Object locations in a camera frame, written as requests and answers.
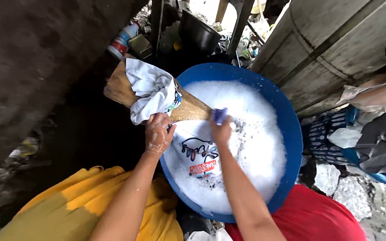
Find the gray cloth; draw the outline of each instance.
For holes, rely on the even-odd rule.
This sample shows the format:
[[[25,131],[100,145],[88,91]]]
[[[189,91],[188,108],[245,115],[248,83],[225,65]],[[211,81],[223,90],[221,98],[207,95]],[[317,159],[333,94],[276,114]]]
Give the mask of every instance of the gray cloth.
[[[363,170],[368,173],[386,172],[386,113],[364,126],[355,148]]]

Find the blue plastic basin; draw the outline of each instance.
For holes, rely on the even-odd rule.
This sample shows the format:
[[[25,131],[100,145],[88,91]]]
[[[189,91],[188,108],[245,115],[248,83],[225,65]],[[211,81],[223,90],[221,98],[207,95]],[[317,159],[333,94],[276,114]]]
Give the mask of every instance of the blue plastic basin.
[[[222,63],[203,63],[193,66],[184,71],[177,80],[181,86],[186,86],[196,81],[230,81],[237,80],[243,84],[253,86],[276,110],[279,129],[284,138],[284,145],[287,151],[287,165],[285,174],[281,179],[281,184],[277,188],[275,195],[267,203],[271,213],[275,212],[284,202],[288,193],[292,189],[302,162],[302,132],[296,113],[294,112],[290,101],[270,80],[259,74],[236,66]],[[233,215],[212,213],[208,214],[202,211],[202,208],[190,200],[172,178],[171,173],[166,166],[164,157],[160,158],[162,169],[168,179],[169,184],[174,189],[180,199],[191,209],[202,216],[214,219],[220,222],[235,223]]]

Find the plastic bottle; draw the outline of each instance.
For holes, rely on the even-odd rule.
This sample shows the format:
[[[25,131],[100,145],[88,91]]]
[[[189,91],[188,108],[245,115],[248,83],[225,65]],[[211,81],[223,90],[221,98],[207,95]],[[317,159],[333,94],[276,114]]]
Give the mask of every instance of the plastic bottle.
[[[124,27],[114,39],[114,41],[108,46],[107,50],[112,53],[116,58],[122,59],[127,52],[127,41],[138,33],[140,25],[138,22]]]

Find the hand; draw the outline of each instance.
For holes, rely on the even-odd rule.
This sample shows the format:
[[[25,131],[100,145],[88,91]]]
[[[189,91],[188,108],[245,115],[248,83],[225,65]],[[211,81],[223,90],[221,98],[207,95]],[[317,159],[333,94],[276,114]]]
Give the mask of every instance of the hand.
[[[177,125],[169,125],[172,119],[165,113],[152,114],[145,124],[145,152],[153,152],[158,155],[168,148],[174,136]]]
[[[209,122],[211,125],[212,136],[217,146],[227,145],[230,136],[232,135],[230,122],[232,122],[232,117],[230,115],[227,116],[226,120],[221,126],[217,125],[214,120]]]

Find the soap foam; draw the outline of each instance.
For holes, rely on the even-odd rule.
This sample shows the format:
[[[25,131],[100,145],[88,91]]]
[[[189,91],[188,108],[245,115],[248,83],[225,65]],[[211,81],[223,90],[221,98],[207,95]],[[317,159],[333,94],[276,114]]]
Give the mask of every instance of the soap foam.
[[[275,110],[255,89],[237,81],[201,81],[184,87],[212,108],[233,117],[229,149],[266,203],[285,173],[286,151]],[[222,175],[196,178],[182,163],[166,160],[180,190],[207,213],[231,214]]]

